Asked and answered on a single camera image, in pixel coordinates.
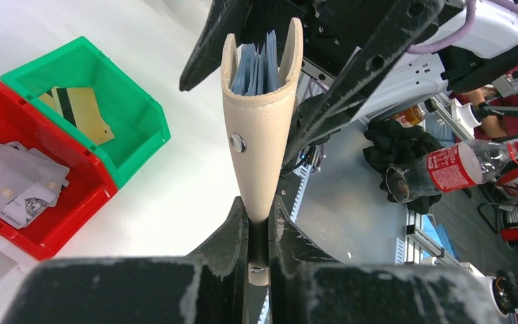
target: metal rivet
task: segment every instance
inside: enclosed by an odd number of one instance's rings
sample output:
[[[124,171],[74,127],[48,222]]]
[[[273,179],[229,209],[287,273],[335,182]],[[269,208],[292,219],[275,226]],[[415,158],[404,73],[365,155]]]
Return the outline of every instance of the metal rivet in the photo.
[[[238,133],[231,133],[229,137],[229,144],[231,147],[233,147],[233,150],[237,153],[243,153],[245,152],[245,149],[247,148],[245,144],[245,140],[239,135]]]

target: coca-cola bottle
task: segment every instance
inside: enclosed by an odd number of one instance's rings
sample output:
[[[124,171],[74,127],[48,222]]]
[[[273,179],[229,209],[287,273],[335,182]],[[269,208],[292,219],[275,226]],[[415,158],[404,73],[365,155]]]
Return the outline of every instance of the coca-cola bottle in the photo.
[[[465,140],[428,153],[414,163],[386,171],[388,191],[399,203],[491,181],[511,161],[518,164],[518,142]]]

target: orange bottle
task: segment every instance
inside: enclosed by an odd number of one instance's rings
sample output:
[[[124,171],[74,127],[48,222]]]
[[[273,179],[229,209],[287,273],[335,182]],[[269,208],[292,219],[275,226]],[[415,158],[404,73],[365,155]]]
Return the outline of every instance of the orange bottle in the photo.
[[[413,106],[401,113],[392,116],[391,119],[398,121],[402,127],[410,128],[418,125],[426,118],[426,113],[418,105]]]

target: white table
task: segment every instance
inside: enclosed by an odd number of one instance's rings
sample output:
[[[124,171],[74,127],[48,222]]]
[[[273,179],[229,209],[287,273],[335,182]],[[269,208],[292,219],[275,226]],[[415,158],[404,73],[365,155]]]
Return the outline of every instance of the white table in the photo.
[[[171,141],[57,257],[184,255],[227,217],[239,190],[219,75],[178,90],[210,2],[0,0],[0,76],[85,36],[164,107],[171,129]]]

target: red bottle label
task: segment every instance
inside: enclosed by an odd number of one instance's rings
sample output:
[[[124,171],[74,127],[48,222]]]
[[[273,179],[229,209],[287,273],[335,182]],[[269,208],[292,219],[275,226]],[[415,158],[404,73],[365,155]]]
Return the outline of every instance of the red bottle label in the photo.
[[[458,144],[432,152],[426,156],[426,167],[434,185],[441,192],[475,186],[465,171],[458,153]]]

